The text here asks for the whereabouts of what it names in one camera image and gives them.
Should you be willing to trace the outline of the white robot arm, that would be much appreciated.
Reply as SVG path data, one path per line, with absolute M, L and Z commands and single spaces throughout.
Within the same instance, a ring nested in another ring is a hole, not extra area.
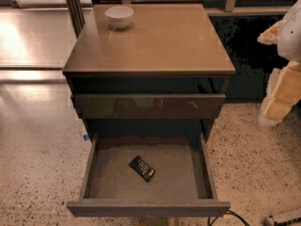
M 260 33 L 257 42 L 275 44 L 278 55 L 289 61 L 284 68 L 272 70 L 261 103 L 260 125 L 275 126 L 301 100 L 301 0 L 280 21 Z

